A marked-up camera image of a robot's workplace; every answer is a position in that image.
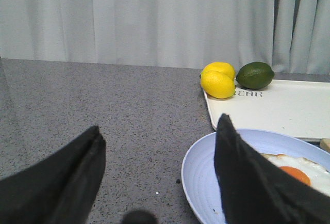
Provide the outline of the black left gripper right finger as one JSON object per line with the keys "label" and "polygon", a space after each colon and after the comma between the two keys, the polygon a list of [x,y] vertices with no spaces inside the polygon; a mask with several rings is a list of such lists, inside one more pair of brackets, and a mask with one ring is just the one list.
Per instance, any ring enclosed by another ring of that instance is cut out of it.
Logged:
{"label": "black left gripper right finger", "polygon": [[213,165],[227,223],[329,223],[329,197],[248,145],[227,114],[217,124]]}

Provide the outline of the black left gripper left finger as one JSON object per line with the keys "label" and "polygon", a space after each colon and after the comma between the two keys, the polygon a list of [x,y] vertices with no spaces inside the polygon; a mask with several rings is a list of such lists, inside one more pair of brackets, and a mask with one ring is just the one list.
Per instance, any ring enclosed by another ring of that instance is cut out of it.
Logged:
{"label": "black left gripper left finger", "polygon": [[85,223],[106,167],[106,142],[92,126],[65,147],[1,180],[1,223]]}

